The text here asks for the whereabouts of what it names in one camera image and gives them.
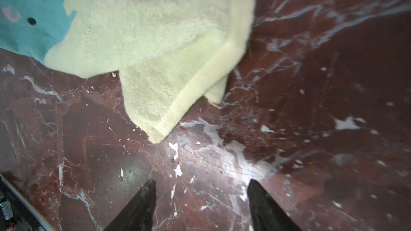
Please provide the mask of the yellow teal whale towel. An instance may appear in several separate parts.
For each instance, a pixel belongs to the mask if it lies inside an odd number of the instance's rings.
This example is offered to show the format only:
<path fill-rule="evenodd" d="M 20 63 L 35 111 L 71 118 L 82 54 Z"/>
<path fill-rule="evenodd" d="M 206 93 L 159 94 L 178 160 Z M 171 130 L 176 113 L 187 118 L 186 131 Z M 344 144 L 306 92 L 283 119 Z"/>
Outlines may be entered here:
<path fill-rule="evenodd" d="M 129 118 L 162 142 L 191 106 L 222 101 L 256 0 L 1 0 L 1 48 L 88 79 L 118 72 Z"/>

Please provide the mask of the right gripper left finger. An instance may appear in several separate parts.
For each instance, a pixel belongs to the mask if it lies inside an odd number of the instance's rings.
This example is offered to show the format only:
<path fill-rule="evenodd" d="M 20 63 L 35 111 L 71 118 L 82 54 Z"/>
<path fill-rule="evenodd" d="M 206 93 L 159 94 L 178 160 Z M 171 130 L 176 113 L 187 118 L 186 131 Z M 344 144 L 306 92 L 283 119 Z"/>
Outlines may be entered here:
<path fill-rule="evenodd" d="M 104 231 L 151 231 L 156 209 L 156 182 L 148 180 Z"/>

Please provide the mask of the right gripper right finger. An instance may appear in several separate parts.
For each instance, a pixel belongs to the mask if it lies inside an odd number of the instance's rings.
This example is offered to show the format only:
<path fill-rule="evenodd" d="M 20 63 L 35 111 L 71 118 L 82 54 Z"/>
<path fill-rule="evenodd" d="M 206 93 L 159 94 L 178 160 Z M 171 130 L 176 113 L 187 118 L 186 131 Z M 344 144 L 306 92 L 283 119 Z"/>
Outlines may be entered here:
<path fill-rule="evenodd" d="M 250 180 L 247 196 L 255 231 L 302 231 L 257 180 Z"/>

